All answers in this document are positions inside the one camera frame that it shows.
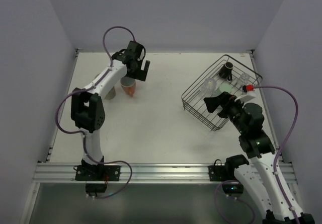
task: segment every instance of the gray floor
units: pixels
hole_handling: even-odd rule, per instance
[[[108,186],[107,193],[117,188]],[[85,197],[83,184],[42,184],[30,223],[226,223],[215,209],[215,188],[215,184],[132,184],[110,199],[91,200]],[[232,223],[250,221],[252,213],[246,206],[227,199],[222,191],[218,197]],[[247,193],[242,198],[255,207]],[[255,210],[255,223],[261,223]]]

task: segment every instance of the red connector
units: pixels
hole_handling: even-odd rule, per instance
[[[244,92],[249,92],[249,91],[253,91],[253,90],[254,90],[254,86],[253,85],[243,86],[243,91]]]

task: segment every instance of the mug handle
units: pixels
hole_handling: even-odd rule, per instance
[[[229,81],[232,80],[232,73],[231,72],[229,73],[229,76],[228,76],[227,80],[229,80]]]

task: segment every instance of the black mug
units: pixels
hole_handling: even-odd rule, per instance
[[[233,68],[233,64],[230,62],[226,62],[222,68],[219,70],[218,75],[223,78],[223,79],[227,79],[229,81],[232,80],[232,68]]]

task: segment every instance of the dish rack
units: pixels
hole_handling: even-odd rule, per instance
[[[226,62],[231,62],[233,64],[232,69],[232,81],[224,80],[219,77],[218,72],[221,67]],[[250,76],[249,84],[258,85],[263,80],[263,77],[257,72],[253,71],[246,65],[242,64],[238,60],[234,59],[230,55],[223,55],[214,64],[212,64],[205,72],[199,76],[191,86],[186,89],[182,94],[181,100],[185,110],[190,112],[194,117],[199,119],[203,124],[209,127],[212,131],[216,131],[225,126],[228,119],[220,118],[217,114],[221,111],[220,107],[216,109],[213,113],[207,111],[207,107],[203,101],[205,97],[201,94],[201,87],[206,78],[213,78],[217,82],[217,88],[222,83],[227,83],[232,86],[231,94],[235,96],[240,96],[243,92],[236,87],[238,78],[243,74],[247,73]]]

